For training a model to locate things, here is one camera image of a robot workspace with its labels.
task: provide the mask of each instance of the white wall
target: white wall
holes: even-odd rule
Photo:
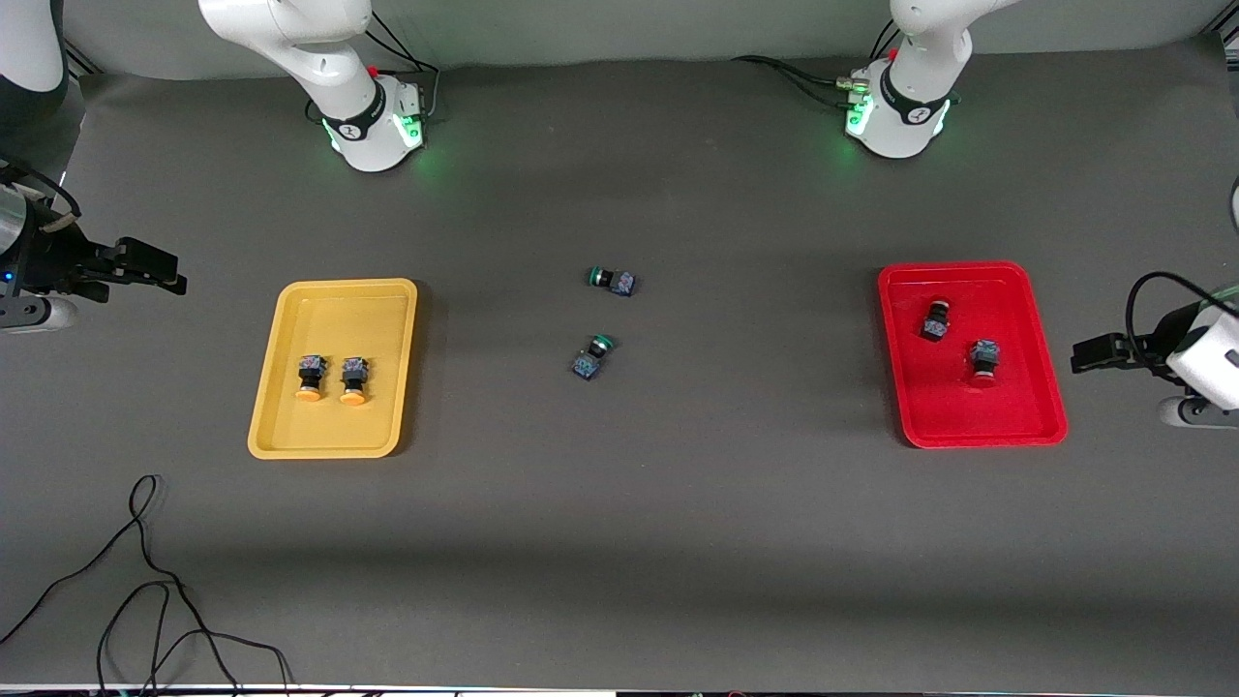
[[[740,53],[860,56],[886,0],[373,0],[420,58],[442,67]],[[1227,0],[1025,0],[974,27],[980,52],[1136,48],[1191,36]],[[216,37],[197,0],[66,0],[66,35],[112,72],[193,79],[279,74]],[[364,37],[363,59],[400,67]]]

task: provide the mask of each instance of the red tray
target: red tray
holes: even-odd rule
[[[1028,274],[1011,261],[895,264],[877,281],[903,433],[918,448],[1054,446],[1067,413]],[[921,337],[929,302],[950,302],[950,327]],[[997,383],[969,385],[968,352],[999,342]]]

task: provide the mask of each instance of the cable connector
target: cable connector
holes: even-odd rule
[[[869,94],[869,80],[862,77],[836,77],[835,88],[856,94]]]

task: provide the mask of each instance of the yellow tray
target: yellow tray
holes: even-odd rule
[[[382,458],[400,441],[418,286],[403,277],[305,280],[280,292],[258,384],[249,452],[263,461]],[[297,361],[327,359],[322,400],[294,397]],[[367,402],[349,407],[341,365],[369,361]]]

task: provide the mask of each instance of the gray table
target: gray table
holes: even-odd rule
[[[89,87],[83,227],[178,253],[191,291],[118,288],[0,342],[4,624],[154,472],[157,558],[302,682],[1239,688],[1239,436],[1160,426],[1150,378],[1067,370],[1140,272],[1235,276],[1215,41],[979,57],[904,162],[738,63],[452,71],[429,147],[382,175],[337,158],[290,79]],[[914,451],[877,269],[987,258],[1033,277],[1072,435]],[[585,287],[595,262],[641,293]],[[250,458],[279,290],[393,275],[422,288],[408,447]],[[1151,286],[1140,319],[1186,300]],[[585,385],[566,365],[598,331],[622,345]],[[0,682],[93,680],[147,577],[129,542],[0,652]],[[118,629],[129,680],[155,607]],[[192,656],[178,680],[219,681]]]

